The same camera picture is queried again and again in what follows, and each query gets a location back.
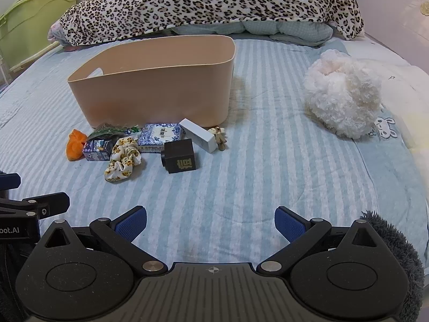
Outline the orange cloth item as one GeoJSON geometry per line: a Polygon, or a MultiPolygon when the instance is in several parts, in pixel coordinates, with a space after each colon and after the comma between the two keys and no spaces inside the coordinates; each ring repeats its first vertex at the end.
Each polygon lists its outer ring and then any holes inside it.
{"type": "Polygon", "coordinates": [[[74,129],[68,136],[65,153],[69,161],[77,161],[84,154],[83,149],[87,141],[87,136],[81,131],[74,129]]]}

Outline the small blue printed box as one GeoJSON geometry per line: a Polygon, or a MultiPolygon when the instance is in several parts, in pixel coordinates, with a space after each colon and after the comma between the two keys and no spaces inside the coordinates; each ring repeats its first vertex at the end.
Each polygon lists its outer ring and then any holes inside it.
{"type": "Polygon", "coordinates": [[[85,142],[83,155],[87,161],[109,161],[116,139],[89,140],[85,142]]]}

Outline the sunflower print scrunchie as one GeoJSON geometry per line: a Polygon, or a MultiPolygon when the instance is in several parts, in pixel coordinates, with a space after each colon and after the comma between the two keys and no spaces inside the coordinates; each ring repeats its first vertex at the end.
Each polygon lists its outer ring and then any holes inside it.
{"type": "Polygon", "coordinates": [[[118,182],[129,178],[135,166],[142,163],[138,143],[133,137],[123,137],[115,143],[107,169],[105,181],[118,182]]]}

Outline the green dried tea packet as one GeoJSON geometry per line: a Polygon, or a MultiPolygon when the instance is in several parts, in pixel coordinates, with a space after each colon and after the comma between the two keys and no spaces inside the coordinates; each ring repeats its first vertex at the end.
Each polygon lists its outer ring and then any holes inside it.
{"type": "Polygon", "coordinates": [[[139,126],[114,126],[111,124],[100,124],[88,136],[88,140],[109,140],[112,137],[125,137],[138,133],[139,126]]]}

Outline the black cube box gold print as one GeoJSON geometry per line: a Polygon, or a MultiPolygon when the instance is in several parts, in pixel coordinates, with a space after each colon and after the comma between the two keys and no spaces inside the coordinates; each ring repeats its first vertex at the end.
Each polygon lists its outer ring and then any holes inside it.
{"type": "Polygon", "coordinates": [[[192,140],[166,142],[161,152],[161,163],[169,174],[196,170],[192,140]]]}

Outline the small wooden figurine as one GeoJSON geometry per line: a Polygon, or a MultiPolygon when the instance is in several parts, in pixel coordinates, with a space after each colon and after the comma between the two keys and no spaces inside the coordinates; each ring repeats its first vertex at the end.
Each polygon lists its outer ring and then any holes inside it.
{"type": "Polygon", "coordinates": [[[224,151],[226,149],[225,129],[219,126],[213,126],[208,129],[214,135],[218,149],[224,151]]]}

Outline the white rectangular box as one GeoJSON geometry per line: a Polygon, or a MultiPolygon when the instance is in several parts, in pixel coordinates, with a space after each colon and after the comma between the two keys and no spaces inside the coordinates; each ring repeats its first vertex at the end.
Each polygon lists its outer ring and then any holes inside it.
{"type": "Polygon", "coordinates": [[[188,119],[183,119],[179,125],[182,127],[186,137],[207,153],[213,153],[218,148],[215,135],[210,131],[188,119]]]}

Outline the striped light blue bedsheet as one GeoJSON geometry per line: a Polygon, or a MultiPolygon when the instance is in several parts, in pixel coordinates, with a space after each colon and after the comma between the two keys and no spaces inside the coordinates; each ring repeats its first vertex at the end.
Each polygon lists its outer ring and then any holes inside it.
{"type": "Polygon", "coordinates": [[[398,120],[382,110],[385,132],[342,140],[306,111],[302,78],[320,49],[237,39],[226,149],[196,149],[196,170],[177,174],[146,154],[118,183],[105,181],[105,163],[65,155],[74,129],[91,131],[67,79],[101,51],[54,49],[1,94],[1,169],[22,180],[13,199],[63,191],[73,226],[144,206],[136,244],[165,263],[261,262],[286,243],[278,206],[335,226],[372,210],[428,262],[426,192],[398,120]]]}

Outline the blue white porcelain-pattern box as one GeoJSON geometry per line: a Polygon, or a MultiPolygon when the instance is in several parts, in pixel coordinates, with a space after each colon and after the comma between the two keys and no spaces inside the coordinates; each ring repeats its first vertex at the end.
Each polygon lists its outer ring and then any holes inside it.
{"type": "Polygon", "coordinates": [[[138,138],[140,153],[160,153],[166,142],[181,140],[183,129],[178,123],[145,124],[138,138]]]}

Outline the grey fuzzy sleeve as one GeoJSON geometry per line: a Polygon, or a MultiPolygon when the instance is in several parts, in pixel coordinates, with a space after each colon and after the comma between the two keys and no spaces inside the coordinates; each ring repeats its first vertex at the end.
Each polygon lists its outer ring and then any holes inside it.
{"type": "Polygon", "coordinates": [[[374,211],[365,211],[360,219],[366,220],[378,233],[404,269],[409,288],[399,313],[399,320],[417,321],[423,304],[424,270],[419,254],[400,230],[374,211]]]}

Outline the white fluffy plush toy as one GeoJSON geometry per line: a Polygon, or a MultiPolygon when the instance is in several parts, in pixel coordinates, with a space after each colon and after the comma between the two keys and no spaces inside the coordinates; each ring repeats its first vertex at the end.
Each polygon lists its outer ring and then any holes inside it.
{"type": "Polygon", "coordinates": [[[307,70],[306,106],[336,135],[370,133],[381,103],[382,80],[362,61],[336,49],[323,52],[307,70]]]}

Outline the green plastic storage bin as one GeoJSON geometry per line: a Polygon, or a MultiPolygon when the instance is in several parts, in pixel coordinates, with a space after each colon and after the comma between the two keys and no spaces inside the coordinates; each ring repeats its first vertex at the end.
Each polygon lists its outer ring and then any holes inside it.
{"type": "Polygon", "coordinates": [[[11,71],[49,49],[48,30],[76,0],[18,0],[1,16],[1,56],[11,71]]]}

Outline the beige plastic storage basket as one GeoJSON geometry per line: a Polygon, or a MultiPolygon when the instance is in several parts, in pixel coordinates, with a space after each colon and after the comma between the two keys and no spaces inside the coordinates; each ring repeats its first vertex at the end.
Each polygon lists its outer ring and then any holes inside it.
{"type": "Polygon", "coordinates": [[[228,116],[236,44],[229,36],[165,36],[121,43],[68,77],[92,127],[177,123],[211,127],[228,116]]]}

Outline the white pillow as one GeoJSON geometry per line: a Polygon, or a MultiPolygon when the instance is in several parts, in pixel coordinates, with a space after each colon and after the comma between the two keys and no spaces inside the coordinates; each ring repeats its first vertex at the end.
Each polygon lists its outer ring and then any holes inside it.
{"type": "Polygon", "coordinates": [[[428,74],[371,39],[344,41],[348,53],[382,77],[382,105],[397,119],[419,166],[428,164],[428,74]]]}

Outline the leopard print blanket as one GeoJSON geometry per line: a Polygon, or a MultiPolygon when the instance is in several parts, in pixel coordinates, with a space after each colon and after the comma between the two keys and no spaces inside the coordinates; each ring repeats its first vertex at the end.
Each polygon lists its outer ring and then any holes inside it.
{"type": "Polygon", "coordinates": [[[357,0],[84,0],[61,16],[59,26],[61,39],[79,47],[243,21],[331,23],[347,40],[364,29],[357,0]]]}

